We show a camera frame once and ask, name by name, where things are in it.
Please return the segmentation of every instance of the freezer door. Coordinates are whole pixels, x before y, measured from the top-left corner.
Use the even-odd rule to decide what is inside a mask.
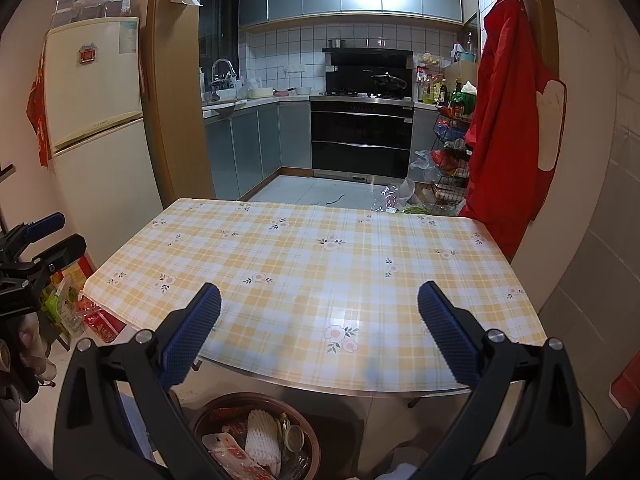
[[[141,117],[138,19],[97,18],[51,29],[44,90],[53,152]]]
[[[162,212],[142,119],[55,154],[53,168],[96,267]]]

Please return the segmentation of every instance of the baseboard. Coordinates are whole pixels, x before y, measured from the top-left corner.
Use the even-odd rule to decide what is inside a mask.
[[[307,168],[280,168],[280,174],[289,176],[314,176],[314,170]]]
[[[274,178],[280,175],[280,170],[282,168],[278,168],[276,171],[271,173],[267,178],[263,179],[259,184],[253,186],[249,191],[247,191],[244,195],[242,195],[238,202],[245,202],[249,200],[253,195],[255,195],[258,191],[260,191],[264,186],[270,183]]]

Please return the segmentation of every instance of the oven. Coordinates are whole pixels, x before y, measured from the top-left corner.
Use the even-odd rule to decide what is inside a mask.
[[[410,100],[312,96],[312,168],[364,182],[404,179],[414,104]]]

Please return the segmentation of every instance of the oven handle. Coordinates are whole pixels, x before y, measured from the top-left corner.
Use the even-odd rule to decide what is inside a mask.
[[[335,142],[334,140],[312,140],[312,142],[324,142],[326,144],[341,144],[343,146],[354,146],[356,148],[383,148],[384,150],[400,150],[401,152],[410,152],[406,148],[395,148],[393,146],[380,146],[378,144],[357,144],[355,142]]]
[[[311,110],[313,114],[346,114],[346,115],[356,115],[359,117],[391,117],[393,119],[400,119],[405,123],[413,123],[414,120],[410,117],[401,117],[398,115],[388,115],[388,114],[367,114],[363,112],[334,112],[330,110]]]

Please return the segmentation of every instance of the yellow and white plaid tablecloth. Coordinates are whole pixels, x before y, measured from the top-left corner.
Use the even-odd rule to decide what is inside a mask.
[[[462,386],[418,314],[427,280],[485,329],[544,342],[510,265],[467,218],[182,199],[98,269],[84,294],[155,329],[211,282],[223,301],[206,359],[309,390],[436,394]]]

